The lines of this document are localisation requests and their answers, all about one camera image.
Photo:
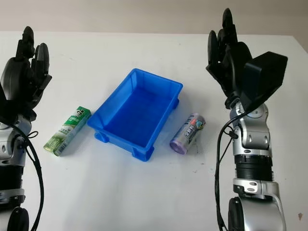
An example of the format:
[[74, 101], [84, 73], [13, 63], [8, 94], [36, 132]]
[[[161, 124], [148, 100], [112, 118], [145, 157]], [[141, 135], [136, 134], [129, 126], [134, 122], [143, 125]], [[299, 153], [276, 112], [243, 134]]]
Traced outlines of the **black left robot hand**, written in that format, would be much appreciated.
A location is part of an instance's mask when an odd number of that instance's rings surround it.
[[36, 120], [34, 108], [52, 76], [49, 50], [45, 43], [34, 47], [34, 32], [26, 26], [18, 41], [16, 55], [10, 58], [0, 79], [0, 119], [12, 123], [18, 115]]

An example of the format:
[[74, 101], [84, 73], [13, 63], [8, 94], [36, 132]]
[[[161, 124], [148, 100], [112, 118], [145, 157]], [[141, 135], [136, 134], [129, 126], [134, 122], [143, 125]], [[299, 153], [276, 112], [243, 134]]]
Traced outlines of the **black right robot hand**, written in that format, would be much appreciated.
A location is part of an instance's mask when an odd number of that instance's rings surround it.
[[210, 31], [207, 42], [208, 65], [206, 70], [219, 83], [227, 97], [225, 107], [232, 109], [239, 101], [244, 65], [252, 60], [248, 46], [237, 39], [232, 13], [226, 8], [222, 29]]

